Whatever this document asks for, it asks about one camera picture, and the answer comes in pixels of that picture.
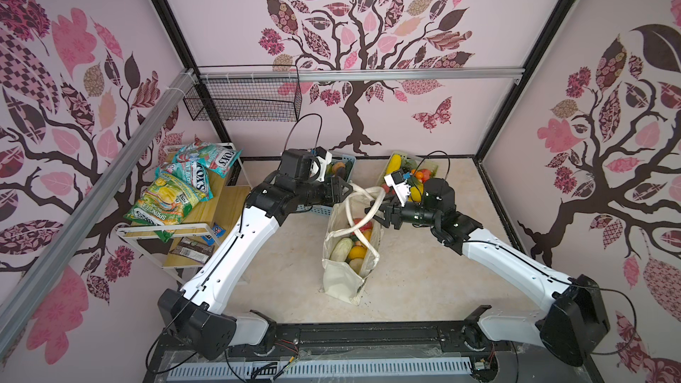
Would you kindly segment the cream canvas grocery tote bag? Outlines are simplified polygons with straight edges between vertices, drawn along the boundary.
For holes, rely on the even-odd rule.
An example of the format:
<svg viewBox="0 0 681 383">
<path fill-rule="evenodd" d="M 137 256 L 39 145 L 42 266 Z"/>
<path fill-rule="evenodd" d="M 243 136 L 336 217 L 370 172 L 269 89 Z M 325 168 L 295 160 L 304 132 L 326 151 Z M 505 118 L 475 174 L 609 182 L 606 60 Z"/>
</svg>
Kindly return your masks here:
<svg viewBox="0 0 681 383">
<path fill-rule="evenodd" d="M 349 304 L 360 303 L 369 275 L 381 260 L 383 236 L 379 205 L 386 193 L 379 186 L 354 184 L 346 200 L 332 207 L 323 245 L 323 291 Z"/>
</svg>

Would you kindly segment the wrinkled yellow orange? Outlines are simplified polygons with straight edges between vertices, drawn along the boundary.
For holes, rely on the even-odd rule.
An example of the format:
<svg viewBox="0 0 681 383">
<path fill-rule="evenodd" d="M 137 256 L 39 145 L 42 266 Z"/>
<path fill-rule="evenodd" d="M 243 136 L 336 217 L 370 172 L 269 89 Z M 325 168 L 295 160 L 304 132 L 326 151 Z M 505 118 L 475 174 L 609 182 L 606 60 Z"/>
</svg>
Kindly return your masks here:
<svg viewBox="0 0 681 383">
<path fill-rule="evenodd" d="M 350 261 L 351 259 L 355 258 L 362 258 L 364 259 L 367 253 L 367 248 L 364 246 L 353 246 L 351 250 L 349 251 L 348 255 L 348 260 Z"/>
</svg>

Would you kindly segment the white radish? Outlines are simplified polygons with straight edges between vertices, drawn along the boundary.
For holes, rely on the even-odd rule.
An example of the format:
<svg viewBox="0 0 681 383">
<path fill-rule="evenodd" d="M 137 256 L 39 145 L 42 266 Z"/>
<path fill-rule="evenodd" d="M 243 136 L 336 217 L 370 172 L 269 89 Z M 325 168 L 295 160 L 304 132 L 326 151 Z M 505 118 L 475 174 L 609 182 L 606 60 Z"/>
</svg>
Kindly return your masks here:
<svg viewBox="0 0 681 383">
<path fill-rule="evenodd" d="M 347 262 L 349 254 L 354 246 L 355 242 L 351 238 L 340 239 L 333 248 L 329 259 L 334 262 Z"/>
</svg>

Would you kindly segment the cream pear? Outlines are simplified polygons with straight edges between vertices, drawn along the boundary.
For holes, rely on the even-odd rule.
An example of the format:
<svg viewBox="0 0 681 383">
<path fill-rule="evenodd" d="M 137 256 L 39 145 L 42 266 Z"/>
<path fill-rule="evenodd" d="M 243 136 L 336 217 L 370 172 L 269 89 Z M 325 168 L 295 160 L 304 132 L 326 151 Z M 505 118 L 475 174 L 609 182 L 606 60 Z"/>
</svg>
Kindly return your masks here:
<svg viewBox="0 0 681 383">
<path fill-rule="evenodd" d="M 354 271 L 354 273 L 356 273 L 358 275 L 361 274 L 363 264 L 364 264 L 364 260 L 362 258 L 355 258 L 355 259 L 351 259 L 349 261 L 349 267 L 351 267 L 351 269 Z"/>
</svg>

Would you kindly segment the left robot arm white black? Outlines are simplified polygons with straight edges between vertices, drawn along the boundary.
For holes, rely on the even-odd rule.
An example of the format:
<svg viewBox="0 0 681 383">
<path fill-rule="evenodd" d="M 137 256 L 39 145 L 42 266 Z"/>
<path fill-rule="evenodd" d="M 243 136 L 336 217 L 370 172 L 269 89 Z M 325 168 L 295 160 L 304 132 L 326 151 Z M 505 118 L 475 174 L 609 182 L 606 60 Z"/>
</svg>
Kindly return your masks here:
<svg viewBox="0 0 681 383">
<path fill-rule="evenodd" d="M 273 321 L 254 311 L 233 317 L 223 313 L 234 288 L 264 243 L 299 206 L 341 203 L 353 191 L 338 177 L 319 182 L 271 173 L 250 192 L 241 217 L 203 268 L 180 290 L 161 295 L 165 333 L 209 360 L 232 346 L 262 343 Z"/>
</svg>

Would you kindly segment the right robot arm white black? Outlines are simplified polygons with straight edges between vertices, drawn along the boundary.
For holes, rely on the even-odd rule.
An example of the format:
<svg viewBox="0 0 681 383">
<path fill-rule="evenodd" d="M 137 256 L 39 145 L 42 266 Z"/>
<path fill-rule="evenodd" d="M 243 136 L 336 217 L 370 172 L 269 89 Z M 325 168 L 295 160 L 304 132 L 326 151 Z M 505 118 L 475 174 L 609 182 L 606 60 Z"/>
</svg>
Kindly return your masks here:
<svg viewBox="0 0 681 383">
<path fill-rule="evenodd" d="M 401 172 L 384 180 L 395 198 L 381 203 L 382 226 L 429 228 L 440 244 L 493 271 L 535 304 L 535 310 L 518 313 L 483 306 L 475 324 L 488 340 L 528 343 L 566 365 L 585 364 L 610 330 L 602 289 L 593 279 L 571 278 L 502 242 L 457 210 L 455 191 L 444 179 L 427 180 L 419 202 L 409 199 L 411 184 Z"/>
</svg>

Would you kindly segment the Fox's candy bag upper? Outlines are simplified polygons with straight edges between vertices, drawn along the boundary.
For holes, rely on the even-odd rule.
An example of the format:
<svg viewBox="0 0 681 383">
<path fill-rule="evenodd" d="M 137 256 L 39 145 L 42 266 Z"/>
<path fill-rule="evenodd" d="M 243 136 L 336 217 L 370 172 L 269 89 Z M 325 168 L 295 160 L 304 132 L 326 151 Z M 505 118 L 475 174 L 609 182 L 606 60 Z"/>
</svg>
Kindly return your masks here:
<svg viewBox="0 0 681 383">
<path fill-rule="evenodd" d="M 239 159 L 241 150 L 224 145 L 194 142 L 181 147 L 172 159 L 173 163 L 194 162 L 220 177 L 226 177 L 232 165 Z"/>
</svg>

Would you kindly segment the fox's candy bag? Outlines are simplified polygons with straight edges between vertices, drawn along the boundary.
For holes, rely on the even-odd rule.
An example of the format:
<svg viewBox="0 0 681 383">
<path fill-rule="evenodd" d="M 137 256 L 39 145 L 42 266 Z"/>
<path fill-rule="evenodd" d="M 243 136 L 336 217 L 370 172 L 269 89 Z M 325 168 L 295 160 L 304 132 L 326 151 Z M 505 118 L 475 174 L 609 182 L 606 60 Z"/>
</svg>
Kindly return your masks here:
<svg viewBox="0 0 681 383">
<path fill-rule="evenodd" d="M 241 150 L 224 145 L 194 142 L 181 147 L 172 159 L 173 163 L 194 162 L 220 177 L 226 177 L 232 165 L 239 159 Z"/>
<path fill-rule="evenodd" d="M 159 177 L 161 172 L 170 173 L 170 175 L 177 177 L 186 184 L 205 194 L 203 201 L 209 201 L 214 198 L 210 186 L 209 173 L 204 166 L 195 161 L 186 161 L 179 163 L 165 163 L 156 168 L 154 175 Z"/>
</svg>

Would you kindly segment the Fox's candy bag lower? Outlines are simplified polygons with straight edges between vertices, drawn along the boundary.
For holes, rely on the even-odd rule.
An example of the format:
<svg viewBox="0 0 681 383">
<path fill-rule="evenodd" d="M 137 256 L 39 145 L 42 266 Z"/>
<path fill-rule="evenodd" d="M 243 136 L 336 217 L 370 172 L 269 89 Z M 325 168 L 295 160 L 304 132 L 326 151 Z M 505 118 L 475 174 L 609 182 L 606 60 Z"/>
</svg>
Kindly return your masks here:
<svg viewBox="0 0 681 383">
<path fill-rule="evenodd" d="M 186 161 L 179 163 L 165 163 L 156 168 L 154 175 L 159 177 L 161 172 L 170 173 L 170 175 L 177 177 L 186 184 L 205 194 L 203 201 L 209 201 L 214 198 L 210 186 L 209 173 L 204 166 L 195 161 Z"/>
</svg>

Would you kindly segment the green yellow snack bag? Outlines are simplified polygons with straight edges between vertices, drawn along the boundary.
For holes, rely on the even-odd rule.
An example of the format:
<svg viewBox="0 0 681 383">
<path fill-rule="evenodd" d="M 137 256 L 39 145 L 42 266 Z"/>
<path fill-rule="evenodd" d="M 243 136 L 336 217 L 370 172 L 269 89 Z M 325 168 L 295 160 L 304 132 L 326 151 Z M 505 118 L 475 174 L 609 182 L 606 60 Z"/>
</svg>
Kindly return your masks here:
<svg viewBox="0 0 681 383">
<path fill-rule="evenodd" d="M 168 172 L 160 171 L 124 218 L 136 225 L 179 225 L 205 198 L 207 195 L 203 191 Z"/>
</svg>

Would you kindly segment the blue plastic basket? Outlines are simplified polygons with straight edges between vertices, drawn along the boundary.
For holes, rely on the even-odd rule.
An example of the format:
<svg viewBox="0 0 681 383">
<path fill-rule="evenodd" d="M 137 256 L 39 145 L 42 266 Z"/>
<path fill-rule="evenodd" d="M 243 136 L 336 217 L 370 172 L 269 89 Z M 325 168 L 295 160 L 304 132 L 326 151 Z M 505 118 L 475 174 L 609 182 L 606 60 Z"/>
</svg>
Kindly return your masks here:
<svg viewBox="0 0 681 383">
<path fill-rule="evenodd" d="M 332 189 L 332 193 L 338 195 L 346 195 L 349 193 L 349 183 L 353 168 L 356 164 L 356 157 L 347 154 L 333 155 L 329 163 L 326 165 L 325 183 Z M 330 200 L 325 200 L 318 205 L 299 205 L 296 209 L 298 213 L 312 212 L 321 216 L 331 216 L 334 197 Z"/>
</svg>

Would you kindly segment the brown potato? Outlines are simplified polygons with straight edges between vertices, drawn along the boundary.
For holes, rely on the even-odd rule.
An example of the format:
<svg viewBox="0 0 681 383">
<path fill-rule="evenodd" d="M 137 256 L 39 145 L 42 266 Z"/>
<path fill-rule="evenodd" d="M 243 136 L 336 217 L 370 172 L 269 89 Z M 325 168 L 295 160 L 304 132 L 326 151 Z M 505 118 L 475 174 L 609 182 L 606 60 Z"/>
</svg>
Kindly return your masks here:
<svg viewBox="0 0 681 383">
<path fill-rule="evenodd" d="M 332 172 L 336 174 L 341 168 L 345 168 L 345 164 L 342 161 L 338 161 L 333 165 Z"/>
</svg>

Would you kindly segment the yellow lemon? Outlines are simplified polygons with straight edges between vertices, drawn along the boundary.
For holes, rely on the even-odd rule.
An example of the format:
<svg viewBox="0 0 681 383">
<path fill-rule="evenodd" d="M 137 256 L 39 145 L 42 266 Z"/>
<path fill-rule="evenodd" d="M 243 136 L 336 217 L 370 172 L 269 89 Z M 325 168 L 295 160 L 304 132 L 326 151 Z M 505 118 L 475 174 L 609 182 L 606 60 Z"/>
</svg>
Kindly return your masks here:
<svg viewBox="0 0 681 383">
<path fill-rule="evenodd" d="M 415 184 L 410 188 L 409 201 L 420 203 L 424 194 L 423 184 Z"/>
</svg>

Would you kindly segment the green plastic basket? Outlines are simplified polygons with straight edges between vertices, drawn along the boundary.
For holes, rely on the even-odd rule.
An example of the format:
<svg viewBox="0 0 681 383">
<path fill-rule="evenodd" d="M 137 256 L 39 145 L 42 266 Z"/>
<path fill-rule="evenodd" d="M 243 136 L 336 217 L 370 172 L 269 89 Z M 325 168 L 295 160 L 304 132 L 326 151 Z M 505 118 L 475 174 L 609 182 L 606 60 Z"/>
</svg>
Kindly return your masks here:
<svg viewBox="0 0 681 383">
<path fill-rule="evenodd" d="M 402 170 L 402 172 L 404 172 L 404 175 L 406 177 L 409 177 L 409 184 L 410 184 L 411 187 L 414 186 L 415 184 L 423 184 L 423 189 L 424 189 L 424 183 L 422 183 L 418 179 L 417 174 L 416 174 L 415 177 L 413 177 L 411 175 L 412 170 L 417 170 L 417 172 L 418 172 L 419 170 L 424 170 L 425 168 L 427 168 L 428 170 L 430 170 L 432 172 L 431 179 L 435 178 L 435 177 L 446 177 L 447 176 L 448 168 L 445 167 L 443 170 L 441 170 L 439 165 L 435 161 L 433 161 L 429 158 L 420 158 L 420 157 L 417 157 L 413 154 L 408 154 L 407 152 L 400 152 L 400 151 L 393 152 L 393 154 L 400 154 L 402 156 L 403 161 L 402 161 L 402 168 L 400 170 Z M 381 173 L 379 173 L 379 176 L 377 177 L 377 185 L 381 185 L 383 187 L 387 186 L 386 182 L 384 180 L 384 177 L 385 177 L 384 173 L 385 173 L 385 170 L 386 170 L 386 167 L 388 165 L 388 161 L 389 161 L 391 155 L 392 154 L 390 154 L 390 156 L 388 157 L 388 160 L 386 161 L 383 170 L 381 170 Z"/>
</svg>

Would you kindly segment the yellow corn cob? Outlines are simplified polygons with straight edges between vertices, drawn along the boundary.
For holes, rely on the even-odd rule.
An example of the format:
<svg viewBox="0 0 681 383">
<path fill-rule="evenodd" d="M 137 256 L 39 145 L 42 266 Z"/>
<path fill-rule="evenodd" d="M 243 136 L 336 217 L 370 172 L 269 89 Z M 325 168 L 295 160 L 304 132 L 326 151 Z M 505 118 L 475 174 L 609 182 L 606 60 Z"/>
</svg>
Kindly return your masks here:
<svg viewBox="0 0 681 383">
<path fill-rule="evenodd" d="M 400 170 L 402 168 L 402 161 L 403 159 L 400 154 L 392 154 L 388 161 L 384 175 L 389 176 L 392 173 Z"/>
</svg>

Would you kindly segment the red peach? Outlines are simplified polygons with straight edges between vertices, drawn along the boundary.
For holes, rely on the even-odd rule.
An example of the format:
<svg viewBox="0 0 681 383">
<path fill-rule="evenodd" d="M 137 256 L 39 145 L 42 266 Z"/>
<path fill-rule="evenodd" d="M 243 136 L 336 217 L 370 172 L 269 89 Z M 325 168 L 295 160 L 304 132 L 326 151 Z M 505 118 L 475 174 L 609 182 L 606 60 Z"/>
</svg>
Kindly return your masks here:
<svg viewBox="0 0 681 383">
<path fill-rule="evenodd" d="M 417 177 L 422 183 L 425 183 L 429 179 L 431 179 L 431 174 L 432 174 L 432 172 L 430 170 L 428 170 L 427 168 L 425 168 L 424 170 L 419 170 L 417 172 Z"/>
</svg>

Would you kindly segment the blue snack packet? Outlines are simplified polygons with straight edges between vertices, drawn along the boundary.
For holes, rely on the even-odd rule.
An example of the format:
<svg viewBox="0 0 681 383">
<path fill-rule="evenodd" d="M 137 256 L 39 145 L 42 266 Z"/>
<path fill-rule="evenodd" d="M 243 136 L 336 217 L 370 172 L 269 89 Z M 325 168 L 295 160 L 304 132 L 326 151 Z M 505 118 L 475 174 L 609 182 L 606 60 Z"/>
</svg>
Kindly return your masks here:
<svg viewBox="0 0 681 383">
<path fill-rule="evenodd" d="M 208 246 L 213 246 L 216 242 L 220 241 L 223 235 L 225 235 L 225 229 L 215 223 L 211 229 L 211 233 L 203 235 L 201 238 Z"/>
</svg>

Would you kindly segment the dark chocolate bar packet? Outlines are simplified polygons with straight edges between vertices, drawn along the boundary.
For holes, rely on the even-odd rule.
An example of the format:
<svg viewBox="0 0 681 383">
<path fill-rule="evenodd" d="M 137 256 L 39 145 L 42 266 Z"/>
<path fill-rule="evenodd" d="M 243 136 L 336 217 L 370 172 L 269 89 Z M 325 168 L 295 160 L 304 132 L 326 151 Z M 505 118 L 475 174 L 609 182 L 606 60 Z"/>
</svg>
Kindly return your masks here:
<svg viewBox="0 0 681 383">
<path fill-rule="evenodd" d="M 170 267 L 204 265 L 214 253 L 214 247 L 203 240 L 182 238 L 173 243 L 166 265 Z"/>
</svg>

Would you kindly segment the white wooden shelf rack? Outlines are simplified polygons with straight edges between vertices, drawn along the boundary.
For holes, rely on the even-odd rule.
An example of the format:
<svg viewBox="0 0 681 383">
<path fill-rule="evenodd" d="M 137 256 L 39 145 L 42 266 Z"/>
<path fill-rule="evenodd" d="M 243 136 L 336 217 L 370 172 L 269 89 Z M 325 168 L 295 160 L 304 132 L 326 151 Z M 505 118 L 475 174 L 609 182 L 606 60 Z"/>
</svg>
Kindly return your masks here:
<svg viewBox="0 0 681 383">
<path fill-rule="evenodd" d="M 239 219 L 238 207 L 253 187 L 245 169 L 243 159 L 239 158 L 226 177 L 209 174 L 214 198 L 195 207 L 184 221 L 174 226 L 122 225 L 116 230 L 120 239 L 143 257 L 169 274 L 180 285 L 189 280 L 200 269 L 200 265 L 170 267 L 166 265 L 168 252 L 178 239 L 202 240 L 211 233 L 215 223 L 230 232 Z M 224 237 L 213 245 L 218 248 Z"/>
</svg>

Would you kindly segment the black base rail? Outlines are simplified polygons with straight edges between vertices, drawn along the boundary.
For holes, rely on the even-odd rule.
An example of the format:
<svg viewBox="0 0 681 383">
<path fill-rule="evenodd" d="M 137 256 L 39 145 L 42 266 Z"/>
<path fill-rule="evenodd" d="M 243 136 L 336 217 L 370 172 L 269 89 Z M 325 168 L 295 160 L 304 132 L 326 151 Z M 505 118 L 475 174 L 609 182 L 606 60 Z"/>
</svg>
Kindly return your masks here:
<svg viewBox="0 0 681 383">
<path fill-rule="evenodd" d="M 466 344 L 459 321 L 281 324 L 272 347 L 242 345 L 206 359 L 169 336 L 161 337 L 147 357 L 145 382 L 167 382 L 167 375 L 187 363 L 230 361 L 344 360 L 380 358 L 465 357 L 470 376 L 369 378 L 317 382 L 601 382 L 594 361 L 573 367 L 547 350 L 519 342 L 486 342 L 475 337 Z"/>
</svg>

